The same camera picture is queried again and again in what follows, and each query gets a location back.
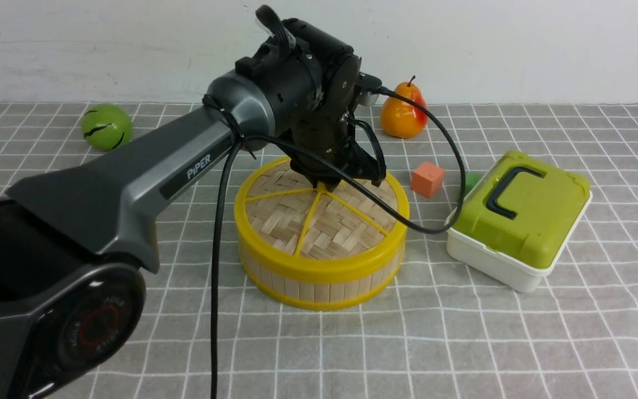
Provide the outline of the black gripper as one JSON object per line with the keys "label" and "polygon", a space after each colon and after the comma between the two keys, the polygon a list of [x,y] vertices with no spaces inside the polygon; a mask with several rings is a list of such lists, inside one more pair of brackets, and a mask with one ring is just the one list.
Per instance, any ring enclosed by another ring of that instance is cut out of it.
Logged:
{"label": "black gripper", "polygon": [[332,192],[344,179],[307,156],[307,152],[321,157],[352,179],[369,180],[376,187],[387,177],[387,164],[374,129],[351,112],[335,121],[312,112],[288,130],[288,142],[303,149],[303,152],[288,150],[291,169],[303,175],[314,188],[321,185]]}

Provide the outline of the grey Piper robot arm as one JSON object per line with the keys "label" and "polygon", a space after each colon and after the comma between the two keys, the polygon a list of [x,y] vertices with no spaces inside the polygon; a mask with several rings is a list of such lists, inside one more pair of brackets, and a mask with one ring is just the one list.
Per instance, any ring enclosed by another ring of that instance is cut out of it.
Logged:
{"label": "grey Piper robot arm", "polygon": [[271,143],[311,183],[382,181],[347,126],[382,81],[316,26],[255,14],[270,36],[200,108],[0,197],[0,398],[50,396],[124,346],[145,305],[141,270],[160,267],[157,217],[228,154]]}

